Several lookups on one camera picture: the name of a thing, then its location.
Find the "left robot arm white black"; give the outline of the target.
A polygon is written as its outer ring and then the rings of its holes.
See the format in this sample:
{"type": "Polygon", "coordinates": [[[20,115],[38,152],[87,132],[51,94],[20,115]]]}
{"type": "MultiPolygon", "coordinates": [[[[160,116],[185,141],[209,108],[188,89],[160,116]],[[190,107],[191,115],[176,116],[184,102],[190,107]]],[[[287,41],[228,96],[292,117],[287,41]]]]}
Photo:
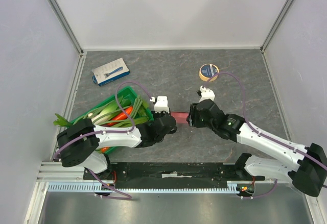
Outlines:
{"type": "Polygon", "coordinates": [[[170,114],[128,128],[103,127],[94,125],[90,119],[83,119],[59,133],[56,156],[61,159],[63,167],[81,166],[106,180],[112,174],[112,167],[108,156],[97,150],[104,147],[150,147],[176,130],[176,120],[170,114]]]}

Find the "pink paper box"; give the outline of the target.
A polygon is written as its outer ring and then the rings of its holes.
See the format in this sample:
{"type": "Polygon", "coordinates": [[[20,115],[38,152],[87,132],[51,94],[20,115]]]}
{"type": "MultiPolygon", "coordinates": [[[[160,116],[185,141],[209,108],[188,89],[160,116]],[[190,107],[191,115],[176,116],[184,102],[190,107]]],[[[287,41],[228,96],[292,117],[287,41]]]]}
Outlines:
{"type": "Polygon", "coordinates": [[[170,114],[176,120],[177,124],[188,124],[188,121],[187,121],[187,117],[189,116],[188,112],[171,111],[170,114]]]}

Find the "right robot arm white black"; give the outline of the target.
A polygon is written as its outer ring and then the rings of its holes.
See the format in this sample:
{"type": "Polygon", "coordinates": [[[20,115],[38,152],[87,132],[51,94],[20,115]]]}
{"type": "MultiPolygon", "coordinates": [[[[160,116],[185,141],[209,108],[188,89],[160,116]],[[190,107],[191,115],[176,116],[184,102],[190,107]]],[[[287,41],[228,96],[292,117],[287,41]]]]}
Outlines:
{"type": "Polygon", "coordinates": [[[222,139],[256,148],[271,157],[246,157],[234,167],[240,180],[249,176],[282,180],[312,197],[318,197],[324,187],[326,154],[320,145],[305,146],[267,133],[241,116],[225,114],[210,99],[192,103],[187,121],[192,127],[209,128],[222,139]]]}

